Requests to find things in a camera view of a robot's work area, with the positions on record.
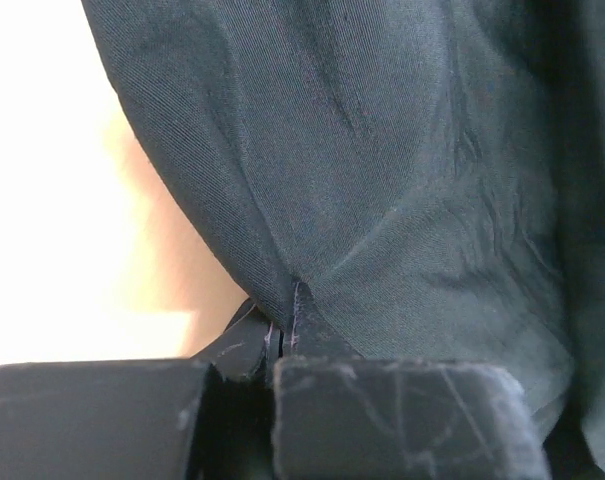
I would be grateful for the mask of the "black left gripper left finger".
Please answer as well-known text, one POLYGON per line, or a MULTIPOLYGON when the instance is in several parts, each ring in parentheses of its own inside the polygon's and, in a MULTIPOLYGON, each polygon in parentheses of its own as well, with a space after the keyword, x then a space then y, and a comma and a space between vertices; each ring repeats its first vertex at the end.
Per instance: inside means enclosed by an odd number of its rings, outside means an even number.
POLYGON ((183 359, 0 366, 0 479, 269 479, 280 331, 244 306, 183 359))

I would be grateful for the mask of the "black long sleeve shirt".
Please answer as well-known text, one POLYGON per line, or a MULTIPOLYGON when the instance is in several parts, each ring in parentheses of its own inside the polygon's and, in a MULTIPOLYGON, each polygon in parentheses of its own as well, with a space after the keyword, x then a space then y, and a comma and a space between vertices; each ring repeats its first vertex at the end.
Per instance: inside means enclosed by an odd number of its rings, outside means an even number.
POLYGON ((87 1, 233 280, 302 339, 484 360, 605 479, 605 1, 87 1))

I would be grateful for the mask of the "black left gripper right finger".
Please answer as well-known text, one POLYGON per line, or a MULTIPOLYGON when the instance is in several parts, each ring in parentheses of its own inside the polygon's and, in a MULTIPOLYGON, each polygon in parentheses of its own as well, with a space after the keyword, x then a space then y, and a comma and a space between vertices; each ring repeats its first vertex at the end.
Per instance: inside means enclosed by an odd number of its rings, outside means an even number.
POLYGON ((485 363, 357 357, 295 287, 273 369, 280 479, 546 479, 518 382, 485 363))

